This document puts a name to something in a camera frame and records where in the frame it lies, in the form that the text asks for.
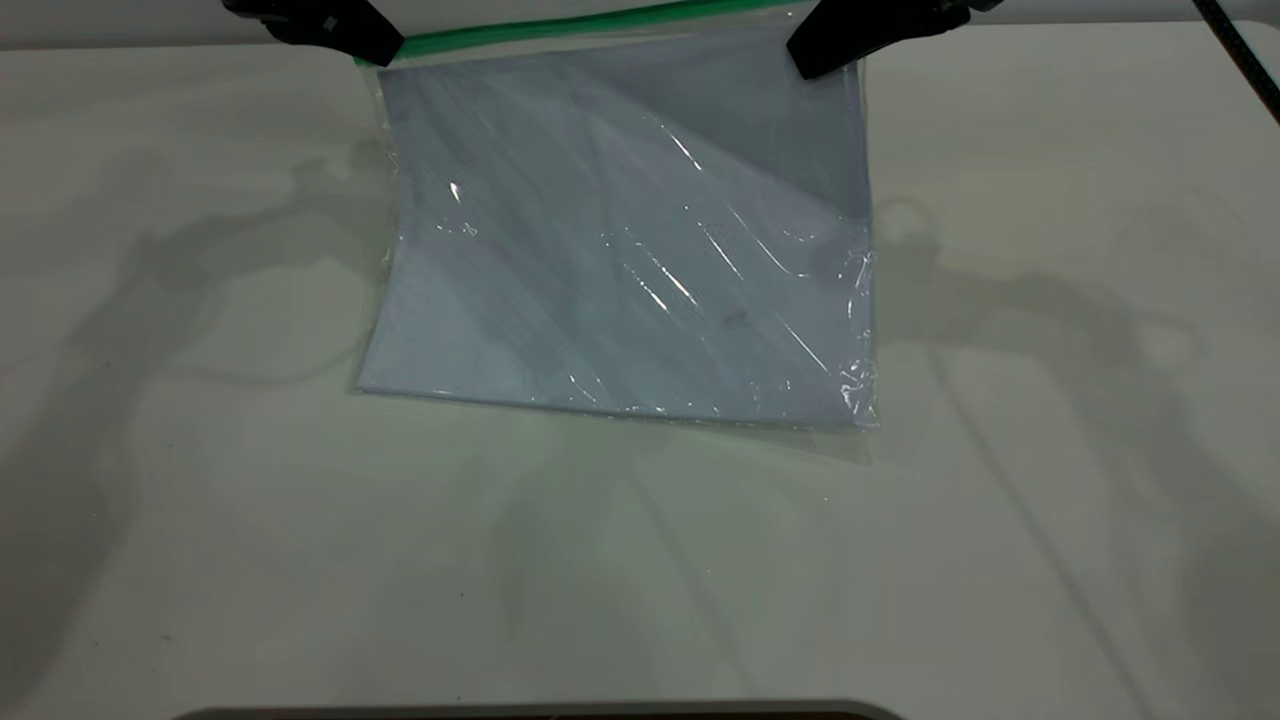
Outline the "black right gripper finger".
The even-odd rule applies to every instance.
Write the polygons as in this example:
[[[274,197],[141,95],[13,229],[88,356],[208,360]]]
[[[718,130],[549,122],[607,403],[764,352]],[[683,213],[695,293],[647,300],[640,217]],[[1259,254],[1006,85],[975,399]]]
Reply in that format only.
[[[804,79],[829,76],[884,47],[957,29],[995,1],[819,1],[786,50]]]

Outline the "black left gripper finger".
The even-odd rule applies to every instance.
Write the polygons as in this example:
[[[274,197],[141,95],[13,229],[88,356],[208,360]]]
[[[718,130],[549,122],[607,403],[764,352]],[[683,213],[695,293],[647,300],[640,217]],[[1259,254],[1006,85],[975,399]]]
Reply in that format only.
[[[370,1],[224,1],[230,14],[259,22],[276,41],[315,46],[388,67],[404,36]]]

